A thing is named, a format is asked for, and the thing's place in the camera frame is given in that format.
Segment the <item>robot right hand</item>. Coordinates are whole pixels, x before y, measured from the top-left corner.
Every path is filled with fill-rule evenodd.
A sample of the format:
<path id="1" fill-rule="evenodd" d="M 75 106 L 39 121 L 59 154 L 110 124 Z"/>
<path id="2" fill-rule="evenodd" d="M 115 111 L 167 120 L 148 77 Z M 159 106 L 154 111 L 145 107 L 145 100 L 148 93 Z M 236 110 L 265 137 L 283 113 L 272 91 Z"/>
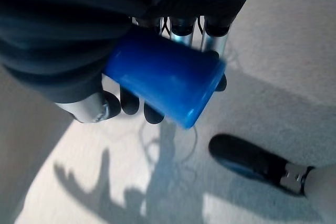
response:
<path id="1" fill-rule="evenodd" d="M 245 1 L 1 0 L 1 64 L 79 122 L 133 115 L 138 97 L 102 87 L 107 58 L 133 20 L 157 33 L 163 17 L 182 31 L 183 20 L 204 16 L 206 29 L 225 36 Z"/>

